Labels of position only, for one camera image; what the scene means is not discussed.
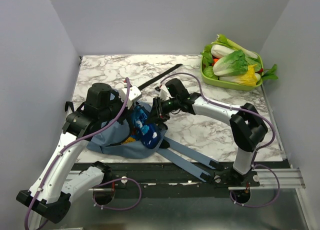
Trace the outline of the blue pencil case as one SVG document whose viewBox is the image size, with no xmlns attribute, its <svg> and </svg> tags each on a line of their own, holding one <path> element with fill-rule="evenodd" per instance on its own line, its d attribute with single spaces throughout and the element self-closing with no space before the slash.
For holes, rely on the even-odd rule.
<svg viewBox="0 0 320 230">
<path fill-rule="evenodd" d="M 131 120 L 136 129 L 137 139 L 148 149 L 154 149 L 161 140 L 161 133 L 155 123 L 147 123 L 149 112 L 142 106 L 136 105 L 131 114 Z"/>
</svg>

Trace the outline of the blue student backpack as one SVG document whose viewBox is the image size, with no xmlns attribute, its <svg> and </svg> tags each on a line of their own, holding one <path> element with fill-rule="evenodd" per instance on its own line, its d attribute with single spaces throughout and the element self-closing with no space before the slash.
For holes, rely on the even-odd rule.
<svg viewBox="0 0 320 230">
<path fill-rule="evenodd" d="M 153 149 L 145 147 L 140 140 L 121 144 L 131 134 L 137 131 L 132 123 L 131 115 L 136 105 L 143 106 L 148 111 L 152 106 L 136 101 L 130 109 L 123 107 L 123 100 L 119 91 L 111 88 L 106 83 L 94 83 L 87 91 L 86 100 L 71 112 L 62 127 L 63 133 L 69 133 L 77 139 L 85 137 L 90 142 L 93 151 L 107 155 L 115 155 L 130 159 L 144 159 L 158 152 L 175 165 L 189 172 L 204 182 L 208 182 L 210 175 L 194 166 L 185 159 L 169 150 L 172 148 L 190 158 L 206 165 L 207 167 L 223 171 L 224 167 L 217 161 L 188 148 L 165 136 L 168 127 L 163 123 L 155 123 L 161 133 L 160 142 Z"/>
</svg>

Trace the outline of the orange comic book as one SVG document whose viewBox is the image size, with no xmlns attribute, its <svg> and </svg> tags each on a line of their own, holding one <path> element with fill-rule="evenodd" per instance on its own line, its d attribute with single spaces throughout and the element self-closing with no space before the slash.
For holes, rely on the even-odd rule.
<svg viewBox="0 0 320 230">
<path fill-rule="evenodd" d="M 122 145 L 129 144 L 129 143 L 136 142 L 136 141 L 137 141 L 137 135 L 136 134 L 131 134 L 124 141 L 122 141 L 121 144 Z"/>
</svg>

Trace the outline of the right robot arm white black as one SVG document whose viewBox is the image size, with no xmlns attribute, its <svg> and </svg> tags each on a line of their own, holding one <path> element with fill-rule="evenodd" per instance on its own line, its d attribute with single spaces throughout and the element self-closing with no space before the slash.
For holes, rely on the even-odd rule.
<svg viewBox="0 0 320 230">
<path fill-rule="evenodd" d="M 162 100 L 160 97 L 155 97 L 147 122 L 164 123 L 170 119 L 172 111 L 181 110 L 184 113 L 209 117 L 227 124 L 231 128 L 233 140 L 238 147 L 230 181 L 236 186 L 247 182 L 248 173 L 252 169 L 254 152 L 268 132 L 256 108 L 250 103 L 226 107 L 218 102 L 210 103 L 198 92 L 189 93 L 177 78 L 171 79 L 165 86 L 171 98 Z"/>
</svg>

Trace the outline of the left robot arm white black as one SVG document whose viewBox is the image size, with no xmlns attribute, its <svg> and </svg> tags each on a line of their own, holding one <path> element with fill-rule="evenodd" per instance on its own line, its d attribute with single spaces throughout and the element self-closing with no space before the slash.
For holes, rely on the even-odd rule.
<svg viewBox="0 0 320 230">
<path fill-rule="evenodd" d="M 133 103 L 141 96 L 139 88 L 130 84 L 115 91 L 106 83 L 94 83 L 87 91 L 86 100 L 67 116 L 62 127 L 63 134 L 74 137 L 74 141 L 56 148 L 39 178 L 28 190 L 18 193 L 17 201 L 29 212 L 57 224 L 84 192 L 95 186 L 107 187 L 112 181 L 111 170 L 99 161 L 70 182 L 66 178 L 93 136 L 115 122 L 126 120 Z"/>
</svg>

